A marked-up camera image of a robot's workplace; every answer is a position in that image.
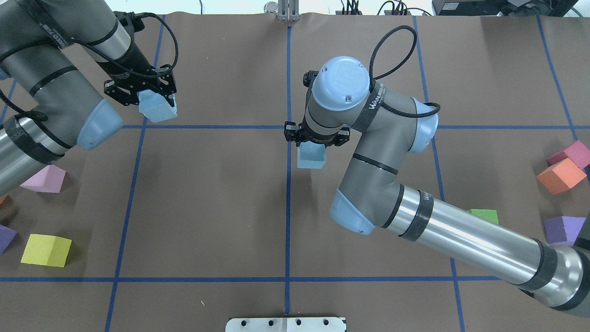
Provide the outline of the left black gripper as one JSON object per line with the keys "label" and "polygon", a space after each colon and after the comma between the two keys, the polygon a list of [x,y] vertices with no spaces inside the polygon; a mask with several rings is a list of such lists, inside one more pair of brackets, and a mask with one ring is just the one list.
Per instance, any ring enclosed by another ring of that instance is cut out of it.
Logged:
{"label": "left black gripper", "polygon": [[109,76],[104,82],[104,92],[125,106],[147,107],[158,102],[175,107],[177,87],[173,69],[176,65],[176,60],[159,68],[150,65],[134,42],[117,59],[99,51],[99,66]]}

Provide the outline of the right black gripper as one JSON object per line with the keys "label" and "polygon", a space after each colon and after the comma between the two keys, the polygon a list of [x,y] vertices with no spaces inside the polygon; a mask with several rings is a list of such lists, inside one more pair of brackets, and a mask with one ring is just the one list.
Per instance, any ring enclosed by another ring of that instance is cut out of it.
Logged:
{"label": "right black gripper", "polygon": [[350,127],[342,126],[335,134],[320,135],[312,131],[306,123],[296,124],[286,121],[284,123],[284,136],[287,142],[295,142],[301,147],[304,142],[330,146],[342,146],[350,140]]}

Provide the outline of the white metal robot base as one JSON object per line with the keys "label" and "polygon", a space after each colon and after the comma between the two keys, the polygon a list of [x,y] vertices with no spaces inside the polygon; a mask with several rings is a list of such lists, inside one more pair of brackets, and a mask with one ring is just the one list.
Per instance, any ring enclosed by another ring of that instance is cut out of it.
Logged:
{"label": "white metal robot base", "polygon": [[347,332],[341,317],[260,317],[230,319],[226,332]]}

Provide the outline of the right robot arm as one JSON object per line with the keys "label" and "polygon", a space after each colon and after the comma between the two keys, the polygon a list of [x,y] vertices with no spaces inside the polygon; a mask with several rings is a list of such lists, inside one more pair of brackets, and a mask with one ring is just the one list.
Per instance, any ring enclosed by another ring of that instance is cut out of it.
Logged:
{"label": "right robot arm", "polygon": [[589,316],[589,240],[554,246],[475,216],[397,181],[408,153],[428,147],[438,126],[434,103],[387,88],[358,59],[341,56],[303,76],[304,118],[286,122],[289,142],[341,146],[360,141],[330,208],[331,218],[361,235],[380,227],[512,284],[541,304]]}

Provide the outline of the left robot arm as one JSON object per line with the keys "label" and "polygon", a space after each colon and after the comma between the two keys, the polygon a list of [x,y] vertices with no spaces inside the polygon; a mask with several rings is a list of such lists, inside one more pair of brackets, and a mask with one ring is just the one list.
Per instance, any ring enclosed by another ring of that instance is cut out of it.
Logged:
{"label": "left robot arm", "polygon": [[114,12],[103,0],[3,0],[1,79],[36,102],[1,124],[1,195],[64,157],[91,150],[124,124],[107,96],[151,122],[177,117],[171,65],[154,67],[135,42],[155,13]]}

